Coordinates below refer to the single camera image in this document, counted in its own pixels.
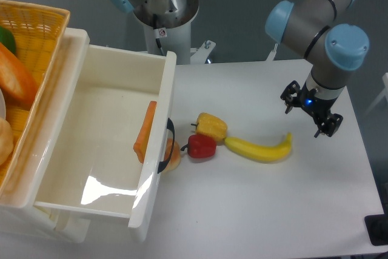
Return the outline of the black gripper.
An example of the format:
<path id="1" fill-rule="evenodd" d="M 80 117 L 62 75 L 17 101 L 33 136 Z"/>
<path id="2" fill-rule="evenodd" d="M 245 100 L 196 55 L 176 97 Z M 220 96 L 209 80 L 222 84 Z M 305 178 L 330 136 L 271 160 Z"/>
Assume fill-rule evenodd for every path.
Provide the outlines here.
<path id="1" fill-rule="evenodd" d="M 340 89 L 329 89 L 318 84 L 314 79 L 307 79 L 302 87 L 292 81 L 282 92 L 280 98 L 286 105 L 285 114 L 294 107 L 302 108 L 310 115 L 318 130 L 314 134 L 332 137 L 339 129 L 343 116 L 332 113 L 331 108 L 340 96 Z"/>

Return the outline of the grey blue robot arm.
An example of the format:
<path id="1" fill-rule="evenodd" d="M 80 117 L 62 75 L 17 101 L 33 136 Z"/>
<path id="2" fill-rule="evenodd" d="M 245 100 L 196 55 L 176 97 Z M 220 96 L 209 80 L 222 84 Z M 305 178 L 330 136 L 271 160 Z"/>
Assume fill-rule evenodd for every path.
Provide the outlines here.
<path id="1" fill-rule="evenodd" d="M 212 51 L 206 41 L 191 46 L 191 23 L 199 10 L 198 0 L 110 0 L 123 13 L 133 13 L 144 28 L 147 51 L 176 53 L 178 64 L 202 64 Z M 342 116 L 331 108 L 350 76 L 364 61 L 369 38 L 359 27 L 332 26 L 337 16 L 355 0 L 303 0 L 279 2 L 265 23 L 266 33 L 311 63 L 312 69 L 300 86 L 291 82 L 281 94 L 288 109 L 299 107 L 312 117 L 318 134 L 332 136 Z"/>

